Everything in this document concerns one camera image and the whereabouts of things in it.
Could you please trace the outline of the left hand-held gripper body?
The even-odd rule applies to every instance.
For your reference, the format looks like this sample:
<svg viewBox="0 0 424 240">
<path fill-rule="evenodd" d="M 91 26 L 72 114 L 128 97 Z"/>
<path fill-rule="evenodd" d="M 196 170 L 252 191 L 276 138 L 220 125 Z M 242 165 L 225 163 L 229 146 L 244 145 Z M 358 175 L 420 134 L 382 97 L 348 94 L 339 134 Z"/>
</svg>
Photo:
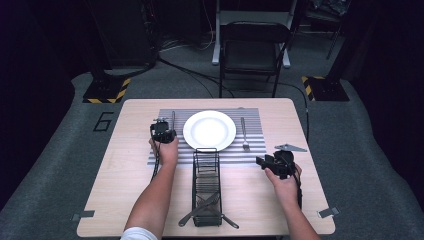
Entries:
<svg viewBox="0 0 424 240">
<path fill-rule="evenodd" d="M 169 123 L 164 118 L 155 119 L 154 123 L 150 125 L 151 138 L 160 143 L 171 142 L 171 132 Z"/>
</svg>

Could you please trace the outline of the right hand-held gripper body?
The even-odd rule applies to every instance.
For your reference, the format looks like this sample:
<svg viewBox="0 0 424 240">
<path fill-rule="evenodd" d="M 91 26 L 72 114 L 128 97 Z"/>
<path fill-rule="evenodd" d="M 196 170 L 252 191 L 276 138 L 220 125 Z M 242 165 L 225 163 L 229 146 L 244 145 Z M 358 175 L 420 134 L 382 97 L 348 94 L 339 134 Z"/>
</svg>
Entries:
<svg viewBox="0 0 424 240">
<path fill-rule="evenodd" d="M 275 146 L 273 153 L 274 163 L 266 162 L 266 168 L 269 168 L 280 179 L 286 179 L 296 172 L 294 163 L 294 152 L 306 152 L 306 149 L 290 144 Z"/>
</svg>

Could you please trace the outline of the silver fork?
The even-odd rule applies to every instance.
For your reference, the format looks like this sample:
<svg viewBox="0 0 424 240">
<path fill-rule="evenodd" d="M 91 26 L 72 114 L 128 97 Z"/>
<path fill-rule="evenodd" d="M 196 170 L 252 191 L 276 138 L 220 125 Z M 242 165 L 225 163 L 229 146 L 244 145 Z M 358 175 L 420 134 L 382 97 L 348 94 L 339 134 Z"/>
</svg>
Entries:
<svg viewBox="0 0 424 240">
<path fill-rule="evenodd" d="M 246 125 L 245 125 L 245 119 L 244 117 L 241 117 L 241 127 L 242 127 L 242 134 L 243 134 L 243 150 L 248 152 L 250 151 L 250 145 L 247 141 L 247 134 L 246 134 Z"/>
</svg>

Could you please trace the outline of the black wire cutlery rack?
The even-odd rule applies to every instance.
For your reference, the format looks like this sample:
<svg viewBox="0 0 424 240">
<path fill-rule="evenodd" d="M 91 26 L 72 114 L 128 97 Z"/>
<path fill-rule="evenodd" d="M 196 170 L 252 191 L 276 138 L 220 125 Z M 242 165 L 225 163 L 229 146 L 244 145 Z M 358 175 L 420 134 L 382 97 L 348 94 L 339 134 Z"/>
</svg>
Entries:
<svg viewBox="0 0 424 240">
<path fill-rule="evenodd" d="M 193 153 L 192 209 L 212 199 L 193 216 L 196 227 L 222 224 L 220 156 L 216 148 L 196 148 Z"/>
</svg>

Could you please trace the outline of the person's left hand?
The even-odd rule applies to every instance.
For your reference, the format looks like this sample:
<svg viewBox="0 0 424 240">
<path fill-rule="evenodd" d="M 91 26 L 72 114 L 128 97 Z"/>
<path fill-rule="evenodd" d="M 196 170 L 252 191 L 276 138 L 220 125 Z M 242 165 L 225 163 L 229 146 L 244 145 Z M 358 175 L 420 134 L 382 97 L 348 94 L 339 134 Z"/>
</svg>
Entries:
<svg viewBox="0 0 424 240">
<path fill-rule="evenodd" d="M 160 143 L 149 140 L 149 144 L 153 149 L 153 152 L 159 156 L 159 162 L 163 166 L 176 166 L 178 162 L 178 144 L 179 139 L 177 137 L 170 143 Z"/>
</svg>

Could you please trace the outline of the person's right hand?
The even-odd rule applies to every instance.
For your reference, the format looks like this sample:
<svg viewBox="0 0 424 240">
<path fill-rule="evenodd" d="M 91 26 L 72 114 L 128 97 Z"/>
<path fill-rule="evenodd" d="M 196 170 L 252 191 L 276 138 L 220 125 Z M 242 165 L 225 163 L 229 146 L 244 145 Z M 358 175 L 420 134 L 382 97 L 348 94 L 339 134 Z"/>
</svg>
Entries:
<svg viewBox="0 0 424 240">
<path fill-rule="evenodd" d="M 300 175 L 302 169 L 295 165 L 295 172 L 287 179 L 280 179 L 269 168 L 265 174 L 274 187 L 276 197 L 284 210 L 299 208 L 298 192 L 300 187 Z"/>
</svg>

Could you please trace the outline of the brown white striped placemat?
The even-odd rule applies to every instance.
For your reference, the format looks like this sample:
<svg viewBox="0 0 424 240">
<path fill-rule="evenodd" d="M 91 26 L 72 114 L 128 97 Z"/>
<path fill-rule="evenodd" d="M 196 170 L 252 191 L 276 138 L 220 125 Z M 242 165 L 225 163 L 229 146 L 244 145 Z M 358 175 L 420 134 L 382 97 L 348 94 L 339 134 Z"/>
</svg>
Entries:
<svg viewBox="0 0 424 240">
<path fill-rule="evenodd" d="M 172 111 L 175 111 L 175 131 L 179 138 L 179 164 L 187 165 L 193 161 L 195 149 L 190 147 L 183 137 L 183 126 L 187 119 L 204 109 L 161 109 L 158 117 L 164 118 L 171 126 Z M 228 115 L 236 125 L 236 137 L 232 144 L 224 150 L 218 151 L 222 164 L 254 164 L 257 156 L 266 153 L 266 144 L 262 130 L 258 108 L 221 108 L 213 109 Z M 243 150 L 243 134 L 241 117 L 245 119 L 247 141 L 250 151 Z"/>
</svg>

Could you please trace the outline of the white round plate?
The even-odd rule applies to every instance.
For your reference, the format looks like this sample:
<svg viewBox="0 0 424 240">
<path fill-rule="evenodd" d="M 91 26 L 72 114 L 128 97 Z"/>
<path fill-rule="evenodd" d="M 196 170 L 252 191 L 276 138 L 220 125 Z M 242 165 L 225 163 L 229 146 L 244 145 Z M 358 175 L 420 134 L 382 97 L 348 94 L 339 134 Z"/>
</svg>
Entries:
<svg viewBox="0 0 424 240">
<path fill-rule="evenodd" d="M 226 114 L 206 110 L 190 116 L 183 126 L 183 137 L 193 149 L 221 151 L 232 144 L 236 125 Z"/>
</svg>

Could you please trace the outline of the dark cutlery piece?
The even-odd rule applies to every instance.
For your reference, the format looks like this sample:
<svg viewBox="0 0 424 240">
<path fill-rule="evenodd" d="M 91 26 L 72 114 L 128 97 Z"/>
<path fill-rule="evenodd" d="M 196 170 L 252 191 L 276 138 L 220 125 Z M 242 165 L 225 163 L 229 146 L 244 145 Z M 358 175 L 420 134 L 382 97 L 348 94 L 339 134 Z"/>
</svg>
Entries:
<svg viewBox="0 0 424 240">
<path fill-rule="evenodd" d="M 183 227 L 186 225 L 188 220 L 192 217 L 197 216 L 202 210 L 206 209 L 208 206 L 216 203 L 219 200 L 220 194 L 218 192 L 214 193 L 208 199 L 200 203 L 197 207 L 195 207 L 191 212 L 186 214 L 179 222 L 178 225 Z"/>
<path fill-rule="evenodd" d="M 225 214 L 221 213 L 211 205 L 208 205 L 204 208 L 204 213 L 201 213 L 198 217 L 196 217 L 195 225 L 198 227 L 221 226 L 223 221 L 235 229 L 239 228 L 239 225 L 228 218 Z"/>
</svg>

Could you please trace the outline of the grey tape tab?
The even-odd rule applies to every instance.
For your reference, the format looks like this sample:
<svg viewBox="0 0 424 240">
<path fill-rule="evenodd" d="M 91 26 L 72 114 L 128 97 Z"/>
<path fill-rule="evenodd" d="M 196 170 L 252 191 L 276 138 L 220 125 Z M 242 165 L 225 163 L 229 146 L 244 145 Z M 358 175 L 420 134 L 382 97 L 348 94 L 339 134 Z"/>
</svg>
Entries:
<svg viewBox="0 0 424 240">
<path fill-rule="evenodd" d="M 340 213 L 337 207 L 331 207 L 318 212 L 320 218 L 334 217 Z"/>
<path fill-rule="evenodd" d="M 95 214 L 94 210 L 89 210 L 89 211 L 81 211 L 79 213 L 74 213 L 71 217 L 71 221 L 77 222 L 79 221 L 81 218 L 91 218 L 93 217 Z"/>
</svg>

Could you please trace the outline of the black yellow striped stand base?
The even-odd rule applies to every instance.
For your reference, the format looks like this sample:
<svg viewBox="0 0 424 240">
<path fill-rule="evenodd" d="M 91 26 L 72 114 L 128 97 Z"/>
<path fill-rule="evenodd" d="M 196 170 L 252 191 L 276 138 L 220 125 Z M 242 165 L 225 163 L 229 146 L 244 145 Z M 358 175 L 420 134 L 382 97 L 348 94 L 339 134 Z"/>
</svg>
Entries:
<svg viewBox="0 0 424 240">
<path fill-rule="evenodd" d="M 130 84 L 131 79 L 110 80 L 108 85 L 92 82 L 83 95 L 84 103 L 119 103 Z"/>
<path fill-rule="evenodd" d="M 310 101 L 347 102 L 349 100 L 340 82 L 331 82 L 321 76 L 302 76 L 301 80 Z"/>
</svg>

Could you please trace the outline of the dark equipment cabinet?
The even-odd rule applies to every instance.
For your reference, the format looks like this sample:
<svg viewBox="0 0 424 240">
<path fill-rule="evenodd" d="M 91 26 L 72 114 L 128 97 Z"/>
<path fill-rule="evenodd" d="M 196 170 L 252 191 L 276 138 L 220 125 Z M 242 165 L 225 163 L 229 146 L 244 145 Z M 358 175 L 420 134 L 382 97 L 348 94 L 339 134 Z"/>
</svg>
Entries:
<svg viewBox="0 0 424 240">
<path fill-rule="evenodd" d="M 112 67 L 155 63 L 141 0 L 93 0 L 92 10 Z"/>
</svg>

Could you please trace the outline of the white sleeve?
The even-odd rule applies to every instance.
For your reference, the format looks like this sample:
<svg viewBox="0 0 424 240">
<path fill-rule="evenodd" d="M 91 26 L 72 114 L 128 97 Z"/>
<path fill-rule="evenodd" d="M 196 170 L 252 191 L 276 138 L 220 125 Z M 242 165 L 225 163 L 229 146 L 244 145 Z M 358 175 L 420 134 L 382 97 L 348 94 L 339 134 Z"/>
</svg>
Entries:
<svg viewBox="0 0 424 240">
<path fill-rule="evenodd" d="M 131 227 L 123 232 L 120 240 L 158 240 L 158 238 L 147 229 Z"/>
</svg>

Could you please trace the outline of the black folding chair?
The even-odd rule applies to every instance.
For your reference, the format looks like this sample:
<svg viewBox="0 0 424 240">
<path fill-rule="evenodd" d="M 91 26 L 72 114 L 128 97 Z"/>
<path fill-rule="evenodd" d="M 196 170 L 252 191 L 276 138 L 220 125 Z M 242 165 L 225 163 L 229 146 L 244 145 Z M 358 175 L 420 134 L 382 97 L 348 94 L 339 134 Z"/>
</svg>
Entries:
<svg viewBox="0 0 424 240">
<path fill-rule="evenodd" d="M 219 96 L 226 74 L 274 77 L 271 96 L 276 95 L 284 57 L 291 40 L 288 27 L 276 22 L 234 21 L 221 33 Z"/>
</svg>

